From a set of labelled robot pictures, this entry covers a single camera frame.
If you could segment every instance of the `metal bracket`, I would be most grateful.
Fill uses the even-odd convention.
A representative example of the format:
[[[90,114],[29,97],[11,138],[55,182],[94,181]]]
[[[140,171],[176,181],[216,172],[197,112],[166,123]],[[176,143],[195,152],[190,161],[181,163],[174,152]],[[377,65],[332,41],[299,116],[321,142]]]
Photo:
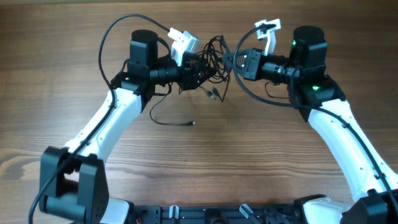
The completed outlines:
[[[259,27],[263,24],[275,24],[274,28],[267,29],[265,32],[261,29],[257,30],[258,40],[267,40],[266,49],[264,50],[264,55],[271,55],[274,53],[276,45],[275,30],[281,29],[280,19],[274,19],[273,21],[268,21],[266,19],[256,22],[254,25]]]

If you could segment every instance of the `wooden table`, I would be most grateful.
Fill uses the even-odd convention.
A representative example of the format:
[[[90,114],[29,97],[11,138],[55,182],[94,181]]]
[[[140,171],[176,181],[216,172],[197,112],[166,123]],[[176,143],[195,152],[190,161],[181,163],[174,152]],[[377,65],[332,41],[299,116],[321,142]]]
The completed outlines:
[[[275,53],[284,55],[289,53],[296,27],[322,27],[329,43],[327,73],[346,93],[356,119],[380,155],[398,170],[397,4],[346,2],[0,7],[0,223],[26,223],[39,188],[41,153],[49,145],[62,146],[74,138],[102,104],[107,89],[98,70],[98,46],[110,23],[132,12],[167,27],[189,30],[201,40],[199,47],[224,34],[232,49],[256,21],[280,18]],[[130,35],[136,29],[152,29],[172,43],[164,31],[147,21],[121,21],[104,47],[108,78],[128,57]],[[264,44],[252,37],[244,47],[263,48]],[[265,96],[264,82],[246,84]],[[222,91],[224,84],[217,87]],[[282,86],[270,91],[287,94]],[[209,99],[203,90],[178,95],[174,88],[155,112],[162,121],[195,120],[194,127],[153,123],[148,112],[157,100],[154,97],[127,128],[106,164],[113,197],[137,205],[239,205],[290,203],[323,193],[351,202],[338,164],[298,111],[258,102],[235,80],[223,104]],[[39,211],[35,220],[65,223]]]

